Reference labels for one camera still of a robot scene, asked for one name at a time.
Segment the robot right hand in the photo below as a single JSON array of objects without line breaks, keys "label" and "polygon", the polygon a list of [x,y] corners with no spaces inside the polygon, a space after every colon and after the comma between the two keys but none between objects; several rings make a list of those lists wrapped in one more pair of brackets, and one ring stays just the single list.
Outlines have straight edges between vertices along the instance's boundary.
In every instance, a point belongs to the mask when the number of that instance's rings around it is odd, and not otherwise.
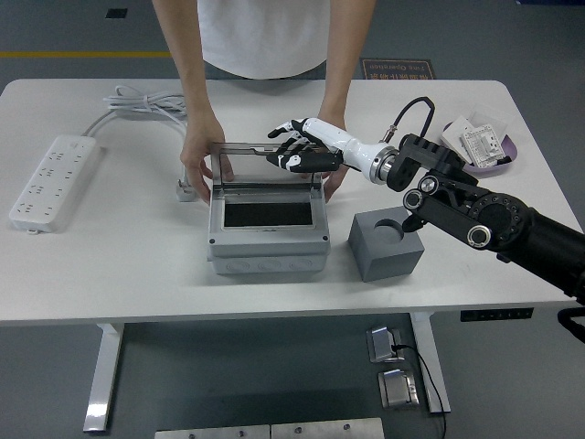
[{"label": "robot right hand", "polygon": [[378,169],[388,155],[388,145],[366,145],[348,132],[317,118],[290,120],[268,134],[291,137],[266,160],[292,173],[312,174],[336,171],[341,165],[360,171],[367,180],[379,183]]}]

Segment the person's right hand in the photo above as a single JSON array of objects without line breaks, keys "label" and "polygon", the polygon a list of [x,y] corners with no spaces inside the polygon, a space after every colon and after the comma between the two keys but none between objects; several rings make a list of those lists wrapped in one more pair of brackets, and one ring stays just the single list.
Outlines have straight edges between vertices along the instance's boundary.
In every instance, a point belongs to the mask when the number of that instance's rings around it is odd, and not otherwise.
[{"label": "person's right hand", "polygon": [[211,198],[206,178],[213,177],[207,166],[206,157],[210,154],[212,145],[224,142],[223,128],[213,113],[188,120],[180,161],[185,167],[190,186],[206,204],[209,204]]}]

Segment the person's left hand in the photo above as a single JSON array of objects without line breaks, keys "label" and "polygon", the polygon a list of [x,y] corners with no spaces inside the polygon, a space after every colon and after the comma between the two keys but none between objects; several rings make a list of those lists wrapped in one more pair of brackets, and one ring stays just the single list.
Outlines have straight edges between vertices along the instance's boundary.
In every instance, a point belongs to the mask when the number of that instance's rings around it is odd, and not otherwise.
[{"label": "person's left hand", "polygon": [[[345,115],[343,112],[330,111],[322,108],[318,113],[318,118],[339,129],[346,129]],[[326,202],[328,202],[334,193],[341,187],[348,171],[348,166],[341,165],[336,171],[330,173],[326,177],[324,182],[324,197]]]}]

